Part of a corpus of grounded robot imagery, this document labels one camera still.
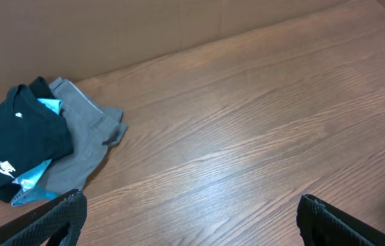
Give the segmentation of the dark navy t-shirt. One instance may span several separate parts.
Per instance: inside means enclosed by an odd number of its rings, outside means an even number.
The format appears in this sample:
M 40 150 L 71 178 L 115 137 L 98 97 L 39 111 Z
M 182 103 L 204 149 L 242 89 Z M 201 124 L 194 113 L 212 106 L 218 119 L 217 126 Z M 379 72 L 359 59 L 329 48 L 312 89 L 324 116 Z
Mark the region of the dark navy t-shirt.
M 13 181 L 43 161 L 73 153 L 66 119 L 42 104 L 26 85 L 13 87 L 0 104 L 0 201 L 10 202 Z

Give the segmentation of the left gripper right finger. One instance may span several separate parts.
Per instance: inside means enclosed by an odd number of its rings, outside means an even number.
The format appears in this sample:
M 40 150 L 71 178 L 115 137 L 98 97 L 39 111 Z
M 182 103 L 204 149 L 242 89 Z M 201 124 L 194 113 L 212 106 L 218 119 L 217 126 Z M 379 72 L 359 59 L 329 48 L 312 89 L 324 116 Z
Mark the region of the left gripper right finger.
M 300 198 L 296 223 L 306 246 L 385 245 L 383 232 L 311 194 Z

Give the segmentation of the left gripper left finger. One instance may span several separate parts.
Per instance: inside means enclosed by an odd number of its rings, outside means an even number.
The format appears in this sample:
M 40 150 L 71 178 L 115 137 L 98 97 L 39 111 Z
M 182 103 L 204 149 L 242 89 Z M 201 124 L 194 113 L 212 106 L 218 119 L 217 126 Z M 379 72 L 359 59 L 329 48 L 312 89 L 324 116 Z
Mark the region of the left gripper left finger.
M 0 245 L 75 246 L 87 218 L 87 198 L 73 189 L 0 227 Z

